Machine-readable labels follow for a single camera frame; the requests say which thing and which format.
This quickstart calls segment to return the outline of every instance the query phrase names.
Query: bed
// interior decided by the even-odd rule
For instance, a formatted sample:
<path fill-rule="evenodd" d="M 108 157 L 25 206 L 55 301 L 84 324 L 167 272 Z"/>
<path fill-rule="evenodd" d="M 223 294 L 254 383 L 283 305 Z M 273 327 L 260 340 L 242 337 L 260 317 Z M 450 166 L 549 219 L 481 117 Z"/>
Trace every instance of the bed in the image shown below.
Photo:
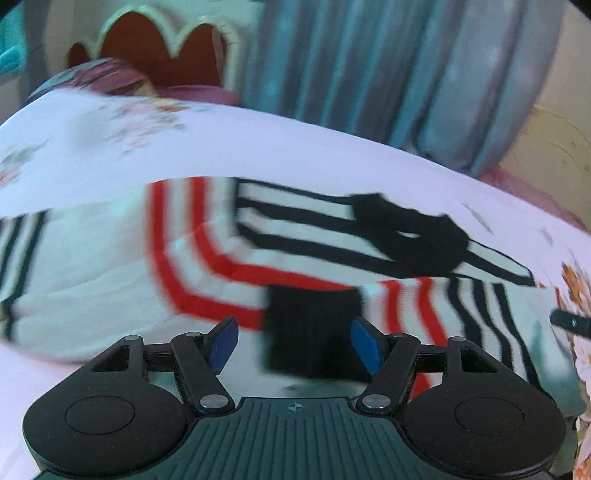
<path fill-rule="evenodd" d="M 131 31 L 143 35 L 140 44 L 149 48 L 138 50 Z M 165 11 L 143 7 L 115 13 L 97 42 L 72 46 L 68 62 L 76 66 L 113 56 L 130 62 L 156 86 L 210 85 L 238 93 L 244 54 L 238 31 L 224 19 L 205 17 L 182 25 Z M 199 68 L 195 58 L 200 59 Z M 111 115 L 115 111 L 125 112 L 117 117 L 117 129 Z M 529 266 L 540 283 L 557 289 L 569 308 L 583 312 L 588 306 L 591 239 L 586 233 L 474 179 L 386 145 L 314 125 L 214 103 L 63 89 L 46 93 L 3 124 L 0 145 L 0 158 L 9 159 L 0 163 L 0 218 L 98 202 L 175 177 L 248 177 L 331 195 L 383 192 L 399 205 L 432 215 L 448 213 L 475 240 Z M 167 342 L 210 325 L 199 322 L 181 316 L 139 333 L 146 343 Z M 284 375 L 260 378 L 256 366 L 261 359 L 252 347 L 257 341 L 239 343 L 229 372 L 222 374 L 236 398 L 290 396 L 294 391 L 335 394 L 358 388 L 345 385 L 338 390 L 341 387 L 334 384 Z M 591 369 L 589 342 L 579 339 L 574 348 L 579 375 L 591 380 L 585 377 Z M 0 478 L 27 480 L 38 470 L 22 438 L 22 417 L 36 398 L 78 364 L 49 361 L 6 342 L 0 343 L 0 359 L 0 379 L 9 385 L 0 391 L 5 412 Z M 245 371 L 244 365 L 254 367 Z M 574 403 L 582 401 L 578 388 L 571 397 Z M 581 432 L 585 419 L 578 423 Z M 583 441 L 582 452 L 589 449 L 588 443 Z M 583 455 L 577 467 L 586 468 L 585 459 Z"/>

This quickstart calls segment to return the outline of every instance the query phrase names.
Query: garment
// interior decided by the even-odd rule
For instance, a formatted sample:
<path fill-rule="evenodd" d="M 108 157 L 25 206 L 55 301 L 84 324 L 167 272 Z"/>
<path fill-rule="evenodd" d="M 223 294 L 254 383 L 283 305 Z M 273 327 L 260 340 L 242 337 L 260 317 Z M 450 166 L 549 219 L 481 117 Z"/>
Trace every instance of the garment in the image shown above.
<path fill-rule="evenodd" d="M 355 295 L 355 312 L 345 316 L 361 312 L 383 332 L 425 343 L 466 335 L 540 384 L 565 416 L 580 410 L 566 338 L 548 321 L 554 292 L 533 287 L 526 267 L 472 241 L 450 218 L 376 194 L 166 180 L 105 202 L 4 219 L 0 252 L 4 335 L 37 354 L 84 360 L 179 317 L 207 329 L 229 314 L 242 328 L 239 346 L 253 351 L 259 339 L 248 332 L 260 332 L 276 311 L 270 286 L 341 292 Z M 237 382 L 241 367 L 228 373 Z M 437 381 L 424 377 L 423 388 Z"/>

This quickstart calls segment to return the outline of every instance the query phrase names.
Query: white fabric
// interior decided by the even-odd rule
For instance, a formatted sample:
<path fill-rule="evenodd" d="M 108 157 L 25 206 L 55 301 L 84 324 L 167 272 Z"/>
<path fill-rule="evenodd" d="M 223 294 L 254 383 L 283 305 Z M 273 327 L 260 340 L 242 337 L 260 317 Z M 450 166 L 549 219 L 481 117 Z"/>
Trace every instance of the white fabric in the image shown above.
<path fill-rule="evenodd" d="M 105 200 L 171 177 L 242 176 L 326 194 L 378 191 L 401 206 L 431 215 L 448 213 L 471 238 L 515 258 L 546 284 L 564 287 L 561 263 L 575 254 L 580 265 L 591 269 L 591 241 L 585 233 L 517 198 L 413 155 L 285 118 L 199 104 L 176 114 L 175 125 L 182 127 L 157 129 L 150 124 L 145 130 L 152 133 L 138 143 L 144 137 L 137 131 L 130 134 L 132 138 L 121 131 L 130 125 L 137 129 L 142 123 L 135 117 L 126 123 L 125 115 L 118 116 L 122 106 L 134 102 L 134 108 L 148 113 L 153 108 L 147 100 L 57 90 L 7 120 L 0 127 L 0 158 L 18 147 L 47 143 L 22 165 L 16 182 L 0 189 L 0 216 Z M 148 113 L 145 122 L 155 122 Z M 486 219 L 492 233 L 470 209 Z M 138 275 L 143 269 L 140 265 L 129 268 L 136 268 Z M 96 291 L 108 288 L 109 279 L 96 281 Z M 29 308 L 39 307 L 31 299 Z M 166 342 L 178 333 L 198 329 L 198 320 L 178 316 L 147 332 L 144 339 Z M 540 333 L 531 332 L 532 339 L 536 335 Z M 290 395 L 285 386 L 296 380 L 257 377 L 257 342 L 239 342 L 221 380 L 234 397 Z M 242 373 L 239 383 L 232 375 L 237 369 Z M 0 345 L 0 478 L 27 480 L 36 475 L 37 467 L 22 439 L 22 416 L 36 398 L 72 370 L 73 366 L 32 360 Z"/>

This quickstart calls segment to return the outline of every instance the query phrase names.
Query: brown headboard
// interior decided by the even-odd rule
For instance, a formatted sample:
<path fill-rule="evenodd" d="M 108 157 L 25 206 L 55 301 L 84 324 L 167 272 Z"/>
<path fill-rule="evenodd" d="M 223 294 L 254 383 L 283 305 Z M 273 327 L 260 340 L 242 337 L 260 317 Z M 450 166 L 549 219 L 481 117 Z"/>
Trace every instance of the brown headboard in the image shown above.
<path fill-rule="evenodd" d="M 194 27 L 186 25 L 178 32 L 174 28 L 159 9 L 119 11 L 103 27 L 95 51 L 88 42 L 77 42 L 68 52 L 67 64 L 116 57 L 155 85 L 216 85 L 237 93 L 242 52 L 232 25 L 225 19 L 201 17 Z"/>

